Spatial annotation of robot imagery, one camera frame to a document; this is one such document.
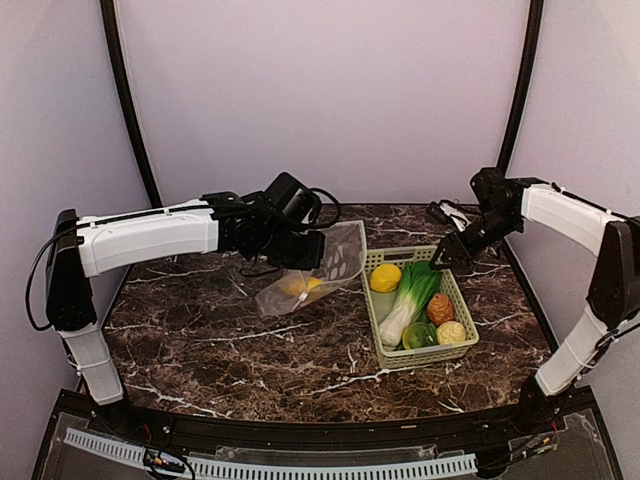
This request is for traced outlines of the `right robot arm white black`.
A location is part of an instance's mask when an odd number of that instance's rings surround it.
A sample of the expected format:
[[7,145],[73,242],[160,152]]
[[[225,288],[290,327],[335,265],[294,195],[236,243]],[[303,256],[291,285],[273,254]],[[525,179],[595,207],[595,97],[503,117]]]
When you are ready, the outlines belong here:
[[556,396],[639,328],[639,220],[554,182],[508,178],[497,167],[482,168],[470,186],[479,213],[439,242],[432,268],[466,268],[488,247],[529,225],[557,234],[591,262],[581,316],[534,376],[544,396]]

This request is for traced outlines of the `green plastic basket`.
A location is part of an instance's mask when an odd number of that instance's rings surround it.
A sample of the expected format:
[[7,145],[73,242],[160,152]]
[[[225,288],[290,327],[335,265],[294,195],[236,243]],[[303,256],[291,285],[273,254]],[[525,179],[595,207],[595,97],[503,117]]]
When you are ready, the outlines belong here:
[[[390,312],[396,299],[398,288],[391,293],[374,292],[369,286],[371,272],[381,264],[394,264],[403,270],[407,264],[419,261],[430,262],[435,250],[434,246],[417,246],[369,250],[366,254],[366,262],[362,272],[362,284],[374,346],[378,363],[382,369],[413,368],[434,362],[454,360],[464,356],[469,348],[479,340],[476,325],[472,320],[454,275],[449,269],[445,269],[440,271],[442,280],[437,293],[444,293],[452,300],[455,309],[454,321],[464,325],[467,339],[458,344],[437,344],[432,347],[412,350],[405,350],[402,340],[396,347],[387,347],[381,343],[379,325]],[[432,323],[427,315],[427,306],[415,322]]]

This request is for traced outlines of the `clear polka dot zip bag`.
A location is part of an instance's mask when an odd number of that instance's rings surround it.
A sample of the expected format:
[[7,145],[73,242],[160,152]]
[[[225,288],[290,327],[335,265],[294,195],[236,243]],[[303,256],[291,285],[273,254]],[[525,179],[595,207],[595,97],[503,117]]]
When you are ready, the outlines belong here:
[[[326,237],[324,257],[318,269],[285,270],[279,280],[255,296],[257,313],[261,318],[279,317],[304,308],[344,287],[363,272],[367,242],[362,220],[338,222],[324,229],[323,233]],[[307,300],[284,294],[280,283],[285,276],[291,274],[323,280],[326,292],[321,296],[312,295]]]

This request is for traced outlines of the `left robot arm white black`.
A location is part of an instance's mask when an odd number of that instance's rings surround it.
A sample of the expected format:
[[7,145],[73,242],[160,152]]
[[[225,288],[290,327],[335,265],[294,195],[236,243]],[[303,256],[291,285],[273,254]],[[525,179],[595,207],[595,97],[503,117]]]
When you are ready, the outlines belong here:
[[316,227],[320,202],[302,190],[281,204],[264,192],[231,192],[129,214],[83,217],[62,212],[45,251],[46,317],[75,360],[101,417],[120,436],[141,427],[125,400],[93,305],[90,280],[105,272],[182,254],[237,252],[277,269],[320,266],[325,236]]

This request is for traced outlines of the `bok choy toy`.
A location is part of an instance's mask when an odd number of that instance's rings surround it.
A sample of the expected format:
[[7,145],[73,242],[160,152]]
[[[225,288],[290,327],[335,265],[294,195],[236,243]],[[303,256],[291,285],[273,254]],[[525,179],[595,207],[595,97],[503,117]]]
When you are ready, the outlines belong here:
[[407,264],[394,304],[379,325],[379,338],[387,347],[396,347],[404,330],[421,315],[432,297],[439,291],[442,273],[434,270],[429,261]]

